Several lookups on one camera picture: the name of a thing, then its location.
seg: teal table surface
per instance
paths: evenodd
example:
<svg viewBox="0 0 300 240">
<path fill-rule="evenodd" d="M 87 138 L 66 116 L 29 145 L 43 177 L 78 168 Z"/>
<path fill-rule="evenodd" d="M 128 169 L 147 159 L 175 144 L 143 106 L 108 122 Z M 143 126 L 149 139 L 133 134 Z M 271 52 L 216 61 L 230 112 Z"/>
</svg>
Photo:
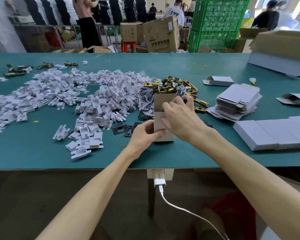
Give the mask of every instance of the teal table surface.
<svg viewBox="0 0 300 240">
<path fill-rule="evenodd" d="M 85 72 L 97 73 L 99 70 L 123 72 L 142 71 L 150 77 L 164 78 L 176 76 L 187 79 L 198 88 L 200 99 L 213 106 L 216 96 L 226 87 L 206 86 L 202 80 L 208 76 L 231 76 L 236 84 L 247 83 L 249 78 L 256 78 L 256 86 L 260 87 L 263 96 L 257 105 L 257 110 L 242 120 L 286 119 L 289 116 L 300 116 L 299 106 L 283 105 L 275 98 L 285 93 L 300 93 L 300 79 L 293 79 L 284 74 L 247 64 L 249 54 L 54 54 L 54 53 L 25 53 L 0 54 L 0 77 L 6 70 L 6 64 L 38 66 L 42 62 L 63 64 L 69 60 L 79 64 L 78 69 Z M 0 94 L 8 95 L 13 90 L 24 86 L 38 71 L 34 70 L 26 76 L 10 78 L 0 82 Z M 93 94 L 99 86 L 89 85 L 86 97 Z M 75 106 L 65 105 L 65 109 L 57 110 L 55 106 L 45 105 L 36 111 L 28 113 L 25 122 L 12 122 L 0 133 L 0 170 L 9 169 L 91 169 L 105 168 L 121 152 L 123 147 L 117 144 L 122 135 L 113 135 L 112 130 L 103 130 L 104 148 L 93 150 L 87 157 L 72 161 L 70 151 L 65 147 L 71 142 L 70 138 L 62 141 L 53 140 L 60 125 L 74 129 L 76 118 Z M 126 123 L 133 125 L 138 120 L 138 111 L 127 117 Z M 252 157 L 260 164 L 268 167 L 300 166 L 300 149 L 267 150 L 252 152 L 232 128 L 233 122 L 219 120 L 208 113 L 198 114 L 228 141 L 241 151 Z M 125 144 L 129 138 L 121 138 Z M 153 143 L 130 168 L 203 168 L 218 165 L 207 155 L 193 148 L 188 143 L 176 138 L 174 142 Z"/>
</svg>

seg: rubber band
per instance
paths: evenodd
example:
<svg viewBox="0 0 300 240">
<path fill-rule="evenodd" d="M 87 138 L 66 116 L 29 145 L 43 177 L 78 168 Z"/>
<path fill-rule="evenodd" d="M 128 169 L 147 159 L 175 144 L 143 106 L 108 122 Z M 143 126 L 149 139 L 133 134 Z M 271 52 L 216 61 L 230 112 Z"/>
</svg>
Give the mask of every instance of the rubber band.
<svg viewBox="0 0 300 240">
<path fill-rule="evenodd" d="M 121 146 L 121 147 L 126 147 L 127 145 L 121 145 L 121 144 L 119 143 L 119 139 L 120 139 L 121 137 L 124 137 L 124 135 L 123 135 L 123 136 L 120 136 L 120 137 L 117 139 L 117 143 L 118 143 L 118 145 Z"/>
</svg>

